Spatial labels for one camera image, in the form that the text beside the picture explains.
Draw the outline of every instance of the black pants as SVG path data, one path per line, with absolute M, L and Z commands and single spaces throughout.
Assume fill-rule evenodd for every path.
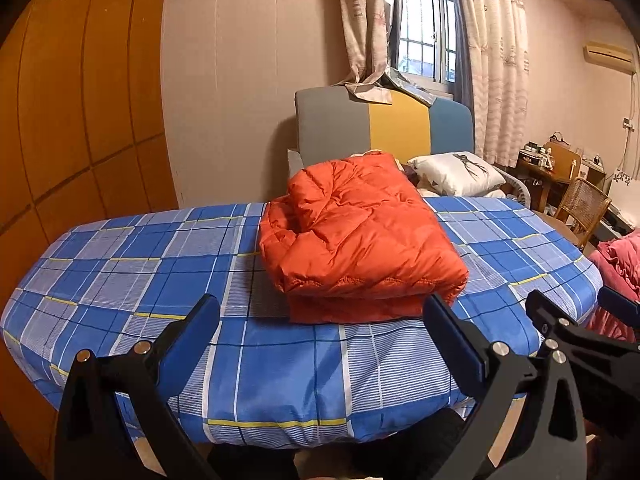
M 350 446 L 353 466 L 385 480 L 428 480 L 440 469 L 458 441 L 464 420 L 444 408 L 383 440 Z M 294 450 L 253 446 L 214 446 L 208 460 L 222 480 L 298 480 Z M 487 458 L 478 476 L 494 470 Z

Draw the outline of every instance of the multicolored headboard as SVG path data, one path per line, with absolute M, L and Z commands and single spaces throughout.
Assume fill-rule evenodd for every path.
M 471 113 L 464 105 L 437 98 L 428 108 L 392 90 L 393 104 L 367 103 L 341 86 L 296 92 L 298 149 L 305 166 L 383 150 L 400 162 L 418 155 L 473 152 Z

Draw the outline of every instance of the blue plaid bed sheet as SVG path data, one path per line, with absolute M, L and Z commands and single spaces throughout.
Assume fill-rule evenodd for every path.
M 595 266 L 510 200 L 427 198 L 469 269 L 453 311 L 519 354 L 542 340 L 524 312 L 533 289 L 584 321 L 602 280 Z M 95 222 L 62 235 L 8 301 L 4 341 L 56 408 L 73 358 L 119 354 L 183 319 L 204 292 L 220 326 L 180 396 L 194 442 L 271 448 L 367 441 L 464 401 L 419 319 L 288 323 L 264 271 L 264 204 L 217 205 Z M 132 436 L 140 426 L 117 395 Z

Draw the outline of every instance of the pink blanket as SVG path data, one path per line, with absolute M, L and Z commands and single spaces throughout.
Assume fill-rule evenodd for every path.
M 599 243 L 589 259 L 598 267 L 604 285 L 632 301 L 640 300 L 640 229 L 618 240 Z M 588 328 L 614 339 L 636 340 L 633 329 L 600 307 Z

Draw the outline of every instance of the chair seat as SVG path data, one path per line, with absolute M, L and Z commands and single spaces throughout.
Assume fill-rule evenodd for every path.
M 534 211 L 534 213 L 542 218 L 542 220 L 547 225 L 558 231 L 564 238 L 569 240 L 573 245 L 575 245 L 576 247 L 580 245 L 580 240 L 578 240 L 578 237 L 571 231 L 571 229 L 569 229 L 569 226 L 567 224 L 553 216 L 545 215 L 540 211 Z

